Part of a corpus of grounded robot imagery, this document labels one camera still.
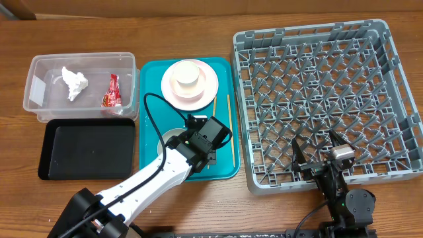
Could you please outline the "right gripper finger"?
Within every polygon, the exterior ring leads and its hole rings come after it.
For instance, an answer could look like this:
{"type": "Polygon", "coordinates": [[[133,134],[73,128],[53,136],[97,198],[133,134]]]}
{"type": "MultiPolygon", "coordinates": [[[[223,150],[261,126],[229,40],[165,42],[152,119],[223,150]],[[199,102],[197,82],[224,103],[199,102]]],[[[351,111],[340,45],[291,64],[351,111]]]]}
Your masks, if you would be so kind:
{"type": "Polygon", "coordinates": [[[333,147],[339,147],[339,146],[348,146],[350,147],[350,144],[343,139],[342,136],[340,136],[335,130],[330,129],[329,130],[329,136],[330,141],[333,147]]]}
{"type": "Polygon", "coordinates": [[[293,158],[292,158],[293,165],[306,164],[307,161],[296,139],[292,139],[292,150],[293,150],[293,158]]]}

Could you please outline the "white bowl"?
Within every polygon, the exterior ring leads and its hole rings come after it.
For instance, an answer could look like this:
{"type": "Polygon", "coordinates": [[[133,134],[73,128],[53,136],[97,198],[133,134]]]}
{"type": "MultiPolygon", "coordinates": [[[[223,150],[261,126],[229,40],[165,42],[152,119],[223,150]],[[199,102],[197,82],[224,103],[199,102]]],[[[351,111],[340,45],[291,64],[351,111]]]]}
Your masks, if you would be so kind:
{"type": "MultiPolygon", "coordinates": [[[[182,132],[185,132],[186,129],[185,128],[175,128],[175,129],[171,129],[167,132],[165,132],[162,135],[163,141],[164,143],[167,143],[167,141],[172,137],[172,136],[179,136],[182,132]]],[[[161,145],[161,142],[158,141],[157,144],[157,154],[160,155],[163,152],[163,146],[161,145]]]]}

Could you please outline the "wooden chopstick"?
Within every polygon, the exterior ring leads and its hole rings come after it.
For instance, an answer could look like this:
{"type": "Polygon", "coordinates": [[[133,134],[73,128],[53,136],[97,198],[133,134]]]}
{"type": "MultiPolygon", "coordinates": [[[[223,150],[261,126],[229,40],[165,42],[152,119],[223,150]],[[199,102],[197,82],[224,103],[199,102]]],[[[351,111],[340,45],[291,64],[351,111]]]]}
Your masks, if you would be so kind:
{"type": "Polygon", "coordinates": [[[215,96],[215,98],[213,100],[212,116],[215,116],[216,105],[217,105],[217,96],[215,96]]]}
{"type": "Polygon", "coordinates": [[[228,106],[228,117],[229,117],[229,128],[232,132],[231,136],[231,153],[232,153],[232,162],[233,167],[235,168],[236,162],[235,162],[235,148],[234,148],[234,132],[233,132],[233,121],[232,121],[232,113],[231,113],[231,101],[230,101],[230,95],[227,95],[227,106],[228,106]]]}

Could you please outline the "red snack wrapper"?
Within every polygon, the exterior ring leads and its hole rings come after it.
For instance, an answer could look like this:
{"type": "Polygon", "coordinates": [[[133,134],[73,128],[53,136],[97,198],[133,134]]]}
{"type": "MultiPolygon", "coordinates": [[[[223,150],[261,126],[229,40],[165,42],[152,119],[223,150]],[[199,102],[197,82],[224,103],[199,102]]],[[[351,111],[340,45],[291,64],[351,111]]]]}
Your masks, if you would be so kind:
{"type": "Polygon", "coordinates": [[[120,94],[118,76],[110,75],[110,86],[108,91],[104,94],[101,102],[101,107],[116,107],[122,105],[122,96],[120,94]]]}

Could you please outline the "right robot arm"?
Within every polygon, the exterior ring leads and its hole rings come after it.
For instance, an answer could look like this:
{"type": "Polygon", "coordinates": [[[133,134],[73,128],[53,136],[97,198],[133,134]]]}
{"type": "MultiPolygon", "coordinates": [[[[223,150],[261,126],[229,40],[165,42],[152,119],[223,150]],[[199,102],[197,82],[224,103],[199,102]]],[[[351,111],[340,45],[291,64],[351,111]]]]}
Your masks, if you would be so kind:
{"type": "Polygon", "coordinates": [[[307,161],[296,139],[291,141],[291,169],[301,173],[306,181],[313,181],[322,192],[325,201],[307,214],[297,225],[293,237],[376,237],[369,230],[373,223],[375,195],[365,189],[350,190],[344,180],[343,171],[352,167],[356,149],[342,139],[334,130],[329,131],[332,148],[327,160],[307,161]],[[321,208],[327,207],[331,221],[324,221],[315,230],[302,230],[302,225],[321,208]]]}

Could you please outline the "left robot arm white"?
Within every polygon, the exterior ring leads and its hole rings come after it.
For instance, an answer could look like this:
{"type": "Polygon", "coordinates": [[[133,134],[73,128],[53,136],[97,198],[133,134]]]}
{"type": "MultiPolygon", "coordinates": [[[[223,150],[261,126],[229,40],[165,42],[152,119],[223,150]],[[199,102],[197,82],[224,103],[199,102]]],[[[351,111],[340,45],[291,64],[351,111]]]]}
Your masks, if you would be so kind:
{"type": "Polygon", "coordinates": [[[74,194],[49,237],[125,237],[146,207],[199,173],[233,135],[214,116],[189,116],[186,127],[178,136],[162,141],[162,153],[120,184],[98,194],[88,188],[74,194]]]}

